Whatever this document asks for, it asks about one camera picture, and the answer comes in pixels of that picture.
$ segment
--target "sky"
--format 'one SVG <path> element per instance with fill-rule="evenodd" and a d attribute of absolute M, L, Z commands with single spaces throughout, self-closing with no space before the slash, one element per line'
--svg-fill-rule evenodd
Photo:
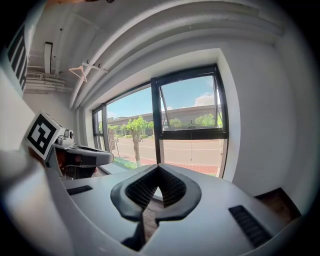
<path fill-rule="evenodd" d="M 215 103 L 212 76 L 178 81 L 162 86 L 168 110 Z M 146 88 L 107 105 L 107 117 L 132 117 L 152 113 L 151 88 Z"/>

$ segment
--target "window sill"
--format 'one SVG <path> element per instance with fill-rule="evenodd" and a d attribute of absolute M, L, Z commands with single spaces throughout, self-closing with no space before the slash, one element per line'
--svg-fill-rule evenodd
<path fill-rule="evenodd" d="M 99 168 L 105 172 L 106 174 L 112 175 L 112 174 L 118 174 L 122 172 L 130 172 L 130 169 L 120 167 L 114 163 L 109 163 L 105 165 L 99 166 Z M 163 201 L 162 194 L 159 188 L 156 189 L 153 199 Z"/>

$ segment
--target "window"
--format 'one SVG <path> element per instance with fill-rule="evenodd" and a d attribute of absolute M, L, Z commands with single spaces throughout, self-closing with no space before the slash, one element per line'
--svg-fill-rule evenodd
<path fill-rule="evenodd" d="M 150 87 L 107 104 L 107 127 L 117 165 L 134 169 L 157 163 Z"/>
<path fill-rule="evenodd" d="M 99 119 L 101 108 L 105 121 Z M 102 134 L 100 144 L 106 142 L 116 165 L 166 163 L 223 175 L 228 110 L 217 65 L 152 78 L 109 100 L 93 116 L 95 136 Z M 99 120 L 107 124 L 104 133 Z"/>
<path fill-rule="evenodd" d="M 101 109 L 93 114 L 93 135 L 95 148 L 105 151 L 106 147 L 103 133 L 102 111 L 103 110 Z"/>

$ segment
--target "air vent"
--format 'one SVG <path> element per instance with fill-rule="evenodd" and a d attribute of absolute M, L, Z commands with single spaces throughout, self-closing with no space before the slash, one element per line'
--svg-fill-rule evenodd
<path fill-rule="evenodd" d="M 80 194 L 83 192 L 87 192 L 92 189 L 93 189 L 92 187 L 90 187 L 89 185 L 86 185 L 86 186 L 79 186 L 79 187 L 75 187 L 75 188 L 69 188 L 66 191 L 68 192 L 68 194 L 70 196 L 72 196 L 72 195 Z"/>
<path fill-rule="evenodd" d="M 22 91 L 26 85 L 27 51 L 25 45 L 25 25 L 22 25 L 7 47 L 8 58 L 19 81 Z"/>
<path fill-rule="evenodd" d="M 242 205 L 229 208 L 229 212 L 255 248 L 271 239 L 271 235 Z"/>

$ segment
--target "red brick pavement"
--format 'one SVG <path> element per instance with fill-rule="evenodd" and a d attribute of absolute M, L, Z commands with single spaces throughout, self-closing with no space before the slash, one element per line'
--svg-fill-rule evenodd
<path fill-rule="evenodd" d="M 121 157 L 125 160 L 131 161 L 131 162 L 136 162 L 136 159 L 134 156 L 125 156 Z M 157 162 L 152 159 L 147 159 L 147 158 L 141 158 L 141 164 L 142 165 L 154 165 Z M 218 166 L 216 165 L 193 165 L 193 164 L 182 164 L 182 163 L 173 163 L 173 162 L 166 162 L 166 164 L 173 165 L 173 166 L 179 166 L 183 168 L 187 168 L 190 170 L 193 170 L 198 173 L 202 174 L 210 174 L 210 175 L 216 175 L 218 171 Z"/>

